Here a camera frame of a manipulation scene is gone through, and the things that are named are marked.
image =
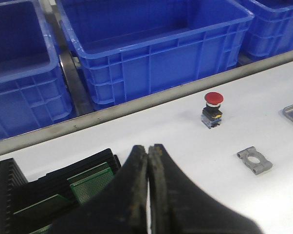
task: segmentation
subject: metal bracket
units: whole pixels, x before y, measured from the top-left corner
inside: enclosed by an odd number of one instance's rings
[[[249,147],[237,153],[238,157],[243,160],[243,163],[252,170],[255,175],[258,175],[272,168],[273,164],[268,161],[254,146]],[[254,163],[249,160],[249,157],[255,157],[260,162]]]

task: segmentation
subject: white table surface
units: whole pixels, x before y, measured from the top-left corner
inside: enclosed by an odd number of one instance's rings
[[[222,124],[200,120],[204,95],[224,96]],[[106,148],[123,164],[135,144],[162,143],[180,168],[217,201],[253,219],[266,234],[293,234],[293,62],[70,135],[18,150],[29,181]],[[254,175],[236,152],[255,146],[273,168]]]

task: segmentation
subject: plastic crate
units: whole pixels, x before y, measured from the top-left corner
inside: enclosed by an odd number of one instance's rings
[[[96,110],[234,68],[253,15],[232,0],[57,0]]]
[[[293,50],[293,0],[236,0],[255,14],[241,52],[252,61]]]
[[[66,120],[71,111],[38,1],[0,3],[0,139]]]

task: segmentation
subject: red mushroom button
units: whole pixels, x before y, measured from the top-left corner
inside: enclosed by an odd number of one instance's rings
[[[211,92],[205,95],[205,100],[212,105],[218,105],[223,102],[223,96],[220,93]]]

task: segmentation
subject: bracket hole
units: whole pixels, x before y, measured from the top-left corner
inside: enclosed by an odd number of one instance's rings
[[[256,157],[250,156],[247,158],[252,163],[260,163],[260,160]]]

